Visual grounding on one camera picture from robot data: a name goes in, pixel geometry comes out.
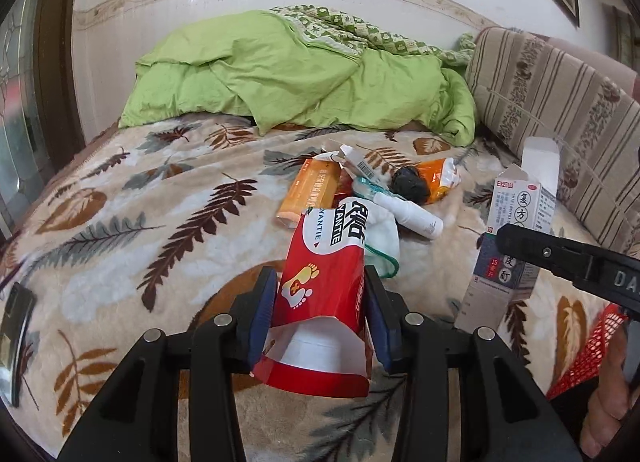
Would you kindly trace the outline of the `right hand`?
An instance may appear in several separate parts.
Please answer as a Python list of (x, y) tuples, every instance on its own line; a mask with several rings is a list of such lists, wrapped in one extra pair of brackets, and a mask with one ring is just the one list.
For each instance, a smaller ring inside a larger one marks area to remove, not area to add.
[(597, 390), (588, 402), (588, 412), (579, 445), (588, 458), (595, 458), (614, 438), (628, 411), (639, 397), (639, 390), (630, 393), (624, 377), (627, 334), (620, 327), (608, 342), (599, 371)]

